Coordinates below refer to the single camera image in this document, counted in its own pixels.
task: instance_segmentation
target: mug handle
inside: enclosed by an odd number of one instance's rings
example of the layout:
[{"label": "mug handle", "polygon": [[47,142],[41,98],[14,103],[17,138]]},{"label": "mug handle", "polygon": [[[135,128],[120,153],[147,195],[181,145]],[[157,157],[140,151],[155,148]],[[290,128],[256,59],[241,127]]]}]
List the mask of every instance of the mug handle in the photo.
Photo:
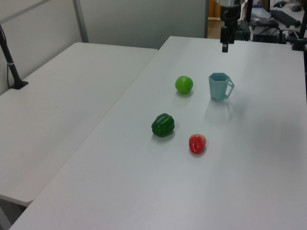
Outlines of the mug handle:
[{"label": "mug handle", "polygon": [[227,84],[231,87],[231,90],[229,91],[228,95],[225,94],[225,98],[228,98],[230,96],[230,94],[231,94],[231,92],[232,92],[232,90],[234,89],[234,86],[235,86],[230,78],[228,79]]}]

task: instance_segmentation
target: cup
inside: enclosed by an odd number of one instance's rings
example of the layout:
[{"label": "cup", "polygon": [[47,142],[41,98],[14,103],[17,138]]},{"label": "cup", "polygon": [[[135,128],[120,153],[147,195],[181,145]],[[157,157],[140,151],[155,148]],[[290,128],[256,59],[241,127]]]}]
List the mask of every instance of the cup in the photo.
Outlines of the cup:
[{"label": "cup", "polygon": [[[213,73],[209,76],[209,86],[211,100],[219,102],[230,96],[235,85],[226,74]],[[226,95],[227,86],[231,87],[228,95]]]}]

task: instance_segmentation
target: robotic arm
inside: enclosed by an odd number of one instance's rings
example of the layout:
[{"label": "robotic arm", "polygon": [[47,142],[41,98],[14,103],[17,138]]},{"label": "robotic arm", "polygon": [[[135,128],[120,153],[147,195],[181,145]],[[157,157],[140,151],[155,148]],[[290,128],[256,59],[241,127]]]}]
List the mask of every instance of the robotic arm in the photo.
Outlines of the robotic arm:
[{"label": "robotic arm", "polygon": [[[243,0],[216,0],[221,5],[221,20],[225,22],[225,25],[221,28],[221,40],[223,44],[222,52],[228,52],[228,44],[235,42],[236,32],[238,30],[237,21],[241,16],[241,4]],[[250,22],[251,8],[253,1],[248,0],[246,21]]]}]

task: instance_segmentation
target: table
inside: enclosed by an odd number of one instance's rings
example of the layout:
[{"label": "table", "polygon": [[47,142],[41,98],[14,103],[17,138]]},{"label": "table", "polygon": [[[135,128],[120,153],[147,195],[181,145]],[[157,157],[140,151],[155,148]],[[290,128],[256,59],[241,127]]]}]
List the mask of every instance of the table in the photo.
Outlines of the table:
[{"label": "table", "polygon": [[[307,110],[302,52],[291,46],[170,37],[12,230],[304,230]],[[287,55],[295,60],[291,65]],[[225,72],[229,99],[210,100]],[[180,75],[191,95],[176,92]],[[166,138],[151,132],[161,113]],[[208,140],[200,157],[191,134]]]},{"label": "table", "polygon": [[41,192],[156,54],[76,43],[0,96],[0,198]]}]

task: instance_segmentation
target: floor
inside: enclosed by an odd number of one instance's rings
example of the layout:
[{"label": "floor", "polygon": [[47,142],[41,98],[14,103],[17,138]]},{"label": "floor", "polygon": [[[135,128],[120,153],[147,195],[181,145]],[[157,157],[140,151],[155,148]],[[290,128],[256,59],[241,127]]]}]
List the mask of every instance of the floor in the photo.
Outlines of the floor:
[{"label": "floor", "polygon": [[0,199],[0,230],[8,230],[25,207]]},{"label": "floor", "polygon": [[224,22],[219,18],[209,18],[207,37],[212,39],[220,39],[222,26],[224,26]]}]

